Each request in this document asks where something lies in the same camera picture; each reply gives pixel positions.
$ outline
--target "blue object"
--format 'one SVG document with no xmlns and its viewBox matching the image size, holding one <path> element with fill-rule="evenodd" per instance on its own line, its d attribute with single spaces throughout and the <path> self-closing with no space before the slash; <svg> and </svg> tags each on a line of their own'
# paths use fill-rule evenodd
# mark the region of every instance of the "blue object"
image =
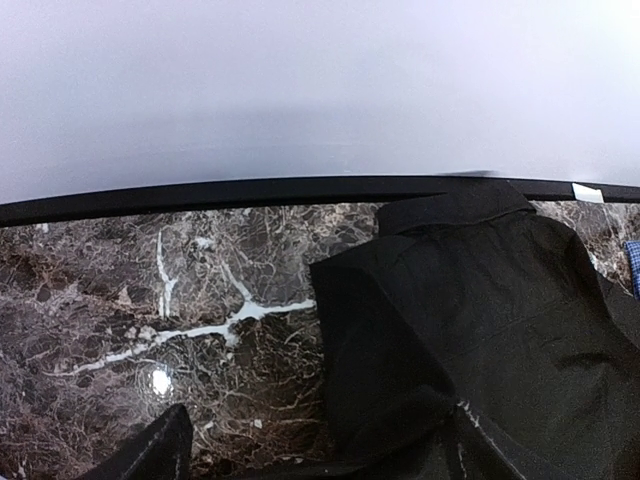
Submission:
<svg viewBox="0 0 640 480">
<path fill-rule="evenodd" d="M 633 295 L 640 300 L 640 242 L 626 242 L 629 263 L 631 263 L 631 277 L 633 282 Z"/>
</svg>

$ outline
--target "marble floor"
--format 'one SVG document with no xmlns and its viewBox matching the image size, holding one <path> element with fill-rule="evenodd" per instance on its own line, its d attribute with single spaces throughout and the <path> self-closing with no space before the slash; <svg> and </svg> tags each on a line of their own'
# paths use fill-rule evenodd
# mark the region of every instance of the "marble floor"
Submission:
<svg viewBox="0 0 640 480">
<path fill-rule="evenodd" d="M 640 205 L 537 202 L 630 291 Z M 307 265 L 375 234 L 375 204 L 140 215 L 0 230 L 0 475 L 69 479 L 168 405 L 194 478 L 322 459 Z"/>
</svg>

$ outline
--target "black baseboard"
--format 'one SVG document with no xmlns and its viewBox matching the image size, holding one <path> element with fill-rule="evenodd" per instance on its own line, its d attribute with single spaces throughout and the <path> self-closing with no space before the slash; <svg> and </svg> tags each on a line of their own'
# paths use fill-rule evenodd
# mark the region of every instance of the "black baseboard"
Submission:
<svg viewBox="0 0 640 480">
<path fill-rule="evenodd" d="M 66 195 L 0 205 L 0 227 L 143 213 L 269 205 L 389 202 L 502 182 L 460 176 L 309 177 L 191 183 Z M 570 182 L 508 180 L 529 200 L 574 200 Z M 584 184 L 606 202 L 640 203 L 640 187 Z"/>
</svg>

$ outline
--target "marble tile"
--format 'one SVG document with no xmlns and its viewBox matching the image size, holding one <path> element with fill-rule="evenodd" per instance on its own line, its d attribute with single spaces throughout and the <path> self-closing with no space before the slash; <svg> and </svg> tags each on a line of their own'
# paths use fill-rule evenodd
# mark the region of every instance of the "marble tile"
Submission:
<svg viewBox="0 0 640 480">
<path fill-rule="evenodd" d="M 536 203 L 629 289 L 640 206 Z M 73 478 L 168 405 L 194 478 L 322 459 L 306 266 L 368 241 L 375 204 L 141 215 L 0 230 L 0 475 Z"/>
</svg>

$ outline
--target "white tag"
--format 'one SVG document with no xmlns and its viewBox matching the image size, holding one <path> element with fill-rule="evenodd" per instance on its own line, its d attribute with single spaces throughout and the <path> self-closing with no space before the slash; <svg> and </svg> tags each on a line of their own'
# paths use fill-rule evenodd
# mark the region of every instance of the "white tag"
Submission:
<svg viewBox="0 0 640 480">
<path fill-rule="evenodd" d="M 572 183 L 571 185 L 573 186 L 573 194 L 576 200 L 580 200 L 581 202 L 604 203 L 602 190 L 585 187 L 579 183 Z"/>
</svg>

